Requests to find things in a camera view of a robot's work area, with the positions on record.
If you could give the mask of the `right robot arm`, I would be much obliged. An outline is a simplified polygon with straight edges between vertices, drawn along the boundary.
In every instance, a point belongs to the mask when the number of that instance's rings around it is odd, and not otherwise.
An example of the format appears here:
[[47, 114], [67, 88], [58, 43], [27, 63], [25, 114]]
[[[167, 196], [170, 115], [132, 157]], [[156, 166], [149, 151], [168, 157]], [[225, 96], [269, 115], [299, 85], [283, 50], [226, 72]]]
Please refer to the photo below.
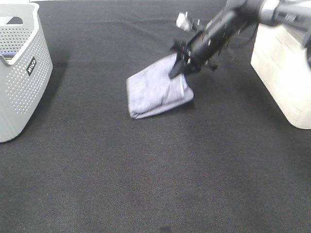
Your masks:
[[228, 0], [224, 8], [206, 25], [193, 20], [187, 13], [180, 13], [176, 20], [178, 28], [193, 31], [187, 41], [175, 40], [171, 49], [176, 52], [176, 61], [169, 77], [189, 75], [202, 67], [215, 70], [211, 61], [220, 53], [231, 37], [248, 26], [263, 24], [270, 27], [287, 25], [304, 36], [301, 42], [306, 49], [306, 60], [311, 61], [311, 2], [309, 0]]

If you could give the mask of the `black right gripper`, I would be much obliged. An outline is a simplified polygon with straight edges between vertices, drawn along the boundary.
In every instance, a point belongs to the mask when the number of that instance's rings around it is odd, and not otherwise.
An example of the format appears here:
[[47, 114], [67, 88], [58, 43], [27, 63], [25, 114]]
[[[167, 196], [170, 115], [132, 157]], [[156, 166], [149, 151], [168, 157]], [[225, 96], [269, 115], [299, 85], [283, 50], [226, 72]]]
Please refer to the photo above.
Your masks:
[[169, 78], [199, 72], [203, 66], [215, 70], [217, 66], [210, 65], [209, 59], [245, 25], [246, 20], [237, 11], [230, 10], [220, 12], [205, 27], [193, 26], [196, 31], [188, 41], [173, 42], [171, 50], [176, 52], [176, 61], [169, 72]]

